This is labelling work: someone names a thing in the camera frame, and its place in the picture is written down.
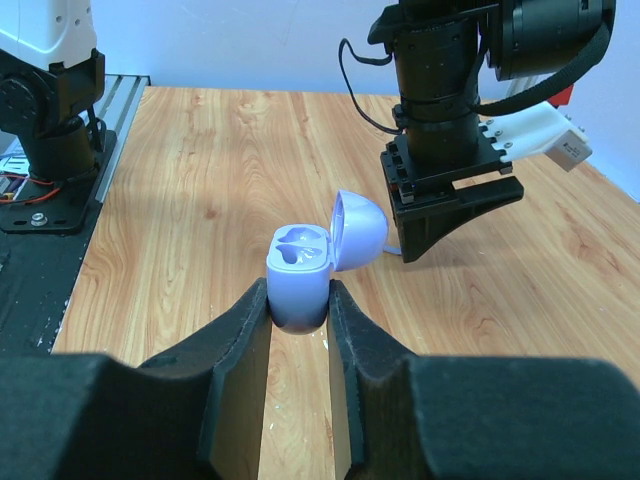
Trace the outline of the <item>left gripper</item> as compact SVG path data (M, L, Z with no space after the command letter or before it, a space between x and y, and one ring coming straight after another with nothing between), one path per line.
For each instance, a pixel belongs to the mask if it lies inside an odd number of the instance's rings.
M459 190L449 185L491 172L512 172L507 151L497 144L487 124L478 125L477 145L462 157L415 160L409 154L407 136L399 135L386 145L380 159L404 263L417 261L462 225L524 196L516 177Z

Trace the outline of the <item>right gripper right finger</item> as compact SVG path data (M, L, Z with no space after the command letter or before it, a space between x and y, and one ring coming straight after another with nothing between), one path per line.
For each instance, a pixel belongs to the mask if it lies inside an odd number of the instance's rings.
M592 358L418 355L330 284L339 479L635 479L639 392Z

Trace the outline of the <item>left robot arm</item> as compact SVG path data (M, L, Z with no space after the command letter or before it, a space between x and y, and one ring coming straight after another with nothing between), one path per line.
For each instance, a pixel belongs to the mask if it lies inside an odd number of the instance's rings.
M521 113L568 91L604 58L612 1L401 1L373 23L380 65L396 69L400 101L381 155L405 262L465 223L523 197L482 117ZM87 1L1 5L1 128L29 162L34 193L7 202L7 233L55 210L84 224L116 134L95 114L105 91Z

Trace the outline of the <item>lilac earbud case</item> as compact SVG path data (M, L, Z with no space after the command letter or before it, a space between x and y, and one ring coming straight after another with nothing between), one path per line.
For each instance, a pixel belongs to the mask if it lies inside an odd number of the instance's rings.
M383 252L389 224L383 210L354 192L337 192L329 228L277 229L266 256L267 297L274 324L289 334L319 329L327 316L334 272L367 266Z

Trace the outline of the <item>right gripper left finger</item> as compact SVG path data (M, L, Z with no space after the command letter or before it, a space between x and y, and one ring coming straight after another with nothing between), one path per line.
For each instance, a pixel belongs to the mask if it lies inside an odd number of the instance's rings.
M5 479L254 479L271 323L258 279L138 367L105 354L1 360Z

